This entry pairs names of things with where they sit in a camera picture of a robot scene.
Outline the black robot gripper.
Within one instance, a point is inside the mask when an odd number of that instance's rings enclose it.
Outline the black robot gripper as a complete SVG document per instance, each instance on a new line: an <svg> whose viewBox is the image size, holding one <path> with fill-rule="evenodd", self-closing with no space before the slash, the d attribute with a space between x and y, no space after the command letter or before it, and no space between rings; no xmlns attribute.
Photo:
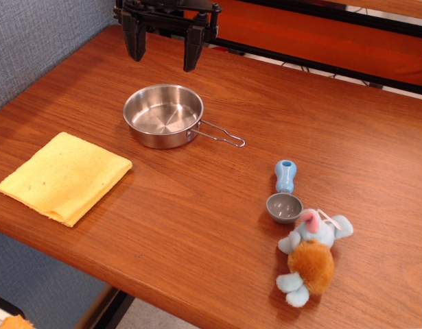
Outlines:
<svg viewBox="0 0 422 329"><path fill-rule="evenodd" d="M158 29L185 36L183 70L196 68L205 42L218 36L222 7L212 1L116 1L113 16L121 25L128 55L139 62L146 32Z"/></svg>

